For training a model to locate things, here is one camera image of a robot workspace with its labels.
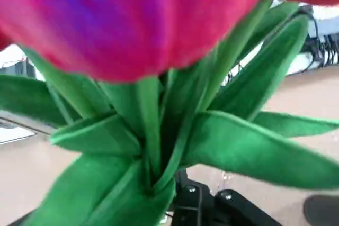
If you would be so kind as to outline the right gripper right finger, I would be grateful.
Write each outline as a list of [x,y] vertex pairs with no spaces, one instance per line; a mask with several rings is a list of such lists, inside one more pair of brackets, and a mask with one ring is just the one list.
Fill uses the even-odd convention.
[[188,178],[186,170],[175,174],[172,225],[280,225],[251,201],[232,189],[212,195],[207,185]]

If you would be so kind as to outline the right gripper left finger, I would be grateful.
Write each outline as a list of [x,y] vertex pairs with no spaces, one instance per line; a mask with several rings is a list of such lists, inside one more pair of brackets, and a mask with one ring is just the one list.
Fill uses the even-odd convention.
[[29,213],[25,214],[24,216],[18,218],[17,220],[10,223],[10,226],[21,226],[23,223],[30,217],[35,210],[30,211]]

